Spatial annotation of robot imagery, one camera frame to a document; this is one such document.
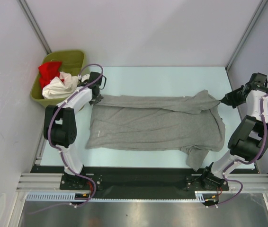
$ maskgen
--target table surface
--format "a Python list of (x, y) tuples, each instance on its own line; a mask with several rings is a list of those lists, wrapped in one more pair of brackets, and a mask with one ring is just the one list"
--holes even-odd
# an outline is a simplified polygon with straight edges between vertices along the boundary
[[(207, 89), (217, 99), (231, 91), (224, 67), (104, 67), (107, 84), (101, 91), (104, 95), (128, 96), (194, 96)], [(129, 151), (108, 148), (86, 149), (89, 139), (89, 124), (92, 107), (85, 105), (76, 114), (77, 138), (75, 145), (79, 158), (85, 166), (110, 167), (159, 167), (190, 168), (186, 164), (187, 154), (179, 150)], [(219, 105), (218, 112), (225, 124), (225, 143), (219, 152), (210, 151), (202, 167), (217, 161), (227, 151), (230, 136), (241, 120), (236, 109)], [(63, 166), (59, 153), (46, 143), (42, 166)], [(254, 169), (254, 165), (239, 168)]]

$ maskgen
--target gray panel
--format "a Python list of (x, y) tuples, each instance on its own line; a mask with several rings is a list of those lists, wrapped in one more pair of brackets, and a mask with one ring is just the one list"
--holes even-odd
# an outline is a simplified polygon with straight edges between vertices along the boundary
[(262, 194), (242, 194), (218, 209), (201, 203), (90, 202), (28, 214), (53, 204), (26, 202), (19, 227), (268, 227)]

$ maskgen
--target green basket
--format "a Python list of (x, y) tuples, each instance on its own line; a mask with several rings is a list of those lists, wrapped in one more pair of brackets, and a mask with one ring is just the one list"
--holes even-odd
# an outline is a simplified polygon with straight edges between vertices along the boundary
[[(43, 64), (50, 61), (62, 61), (63, 63), (59, 68), (59, 71), (70, 73), (72, 76), (77, 76), (80, 70), (86, 65), (85, 55), (82, 51), (79, 50), (57, 51), (50, 53), (44, 58)], [(89, 69), (85, 69), (82, 74), (85, 75), (87, 73), (89, 73)], [(30, 97), (33, 101), (38, 102), (44, 107), (47, 107), (48, 105), (56, 105), (66, 99), (44, 99), (42, 95), (42, 89), (39, 83), (40, 77), (41, 74), (39, 72), (30, 92)]]

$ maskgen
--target purple cable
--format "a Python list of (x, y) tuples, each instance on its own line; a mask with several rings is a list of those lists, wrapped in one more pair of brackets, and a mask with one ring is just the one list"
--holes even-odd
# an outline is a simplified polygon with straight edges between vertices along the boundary
[[(83, 91), (84, 89), (86, 89), (87, 87), (89, 87), (90, 85), (92, 84), (95, 84), (102, 76), (103, 76), (103, 72), (104, 72), (104, 69), (102, 68), (101, 65), (99, 64), (89, 64), (89, 65), (86, 65), (85, 67), (83, 67), (79, 73), (79, 75), (81, 75), (81, 73), (89, 66), (98, 66), (100, 67), (101, 69), (101, 73), (100, 75), (96, 78), (96, 80), (92, 81), (91, 83), (85, 85), (84, 87), (82, 87), (81, 89), (79, 89), (78, 92), (75, 92), (74, 94), (72, 94), (70, 97), (67, 98), (67, 102), (71, 101), (71, 99), (73, 99), (78, 93), (80, 93), (81, 91)], [(91, 196), (89, 198), (87, 198), (82, 204), (80, 205), (75, 205), (74, 207), (82, 207), (83, 205), (85, 205), (90, 199), (93, 198), (93, 196), (95, 195), (95, 192), (96, 192), (96, 184), (95, 182), (93, 181), (93, 179), (89, 178), (89, 177), (86, 177), (86, 176), (83, 176), (83, 175), (80, 175), (78, 173), (76, 173), (74, 170), (72, 170), (69, 166), (68, 166), (68, 163), (66, 162), (64, 156), (63, 156), (63, 150), (60, 148), (60, 147), (57, 147), (55, 146), (52, 141), (51, 141), (51, 129), (52, 129), (52, 126), (53, 126), (53, 123), (55, 121), (55, 118), (57, 117), (59, 111), (67, 104), (67, 102), (64, 102), (63, 104), (61, 104), (58, 109), (55, 111), (55, 113), (53, 114), (53, 117), (50, 121), (50, 125), (49, 125), (49, 129), (48, 129), (48, 141), (49, 141), (49, 144), (52, 148), (55, 148), (55, 149), (58, 149), (60, 151), (60, 156), (63, 160), (63, 164), (64, 166), (71, 172), (73, 173), (74, 175), (78, 176), (78, 177), (81, 177), (81, 178), (84, 178), (84, 179), (87, 179), (89, 181), (91, 181), (93, 183), (93, 187), (94, 187), (94, 190), (93, 190), (93, 193), (91, 194)], [(44, 211), (44, 210), (47, 210), (47, 209), (50, 209), (50, 208), (53, 208), (53, 207), (58, 207), (58, 206), (61, 206), (61, 205), (69, 205), (70, 203), (67, 203), (67, 202), (63, 202), (63, 203), (58, 203), (58, 204), (54, 204), (52, 206), (49, 206), (49, 207), (46, 207), (46, 208), (43, 208), (43, 209), (40, 209), (40, 210), (37, 210), (37, 211), (34, 211), (34, 212), (30, 212), (28, 214), (32, 215), (32, 214), (36, 214), (36, 213), (39, 213), (41, 211)]]
[[(260, 102), (260, 112), (263, 113), (263, 102), (264, 102), (264, 99), (261, 99), (261, 100), (262, 100), (262, 101)], [(262, 123), (263, 123), (263, 138), (262, 138), (262, 143), (261, 143), (261, 146), (260, 146), (260, 149), (259, 149), (258, 154), (257, 154), (257, 155), (256, 155), (250, 162), (244, 162), (244, 161), (239, 160), (239, 159), (235, 160), (236, 162), (241, 162), (241, 163), (243, 163), (243, 164), (245, 164), (245, 165), (249, 165), (249, 164), (254, 163), (254, 162), (260, 157), (260, 155), (262, 154), (262, 151), (263, 151), (263, 149), (264, 149), (264, 147), (265, 147), (266, 140), (267, 140), (267, 123), (266, 123), (266, 120), (265, 120), (264, 115), (261, 116), (261, 120), (262, 120)], [(219, 205), (224, 204), (224, 203), (227, 203), (227, 202), (229, 202), (229, 201), (235, 199), (235, 198), (242, 192), (242, 190), (243, 190), (243, 184), (242, 184), (242, 182), (240, 182), (240, 181), (238, 181), (238, 180), (229, 180), (229, 179), (227, 179), (227, 178), (224, 176), (224, 173), (225, 173), (229, 168), (231, 168), (231, 166), (233, 166), (233, 165), (234, 165), (234, 163), (230, 163), (230, 164), (223, 170), (223, 178), (224, 178), (224, 180), (227, 181), (227, 182), (236, 182), (236, 183), (239, 183), (241, 187), (240, 187), (239, 191), (238, 191), (233, 197), (229, 198), (229, 199), (226, 200), (226, 201), (220, 202)]]

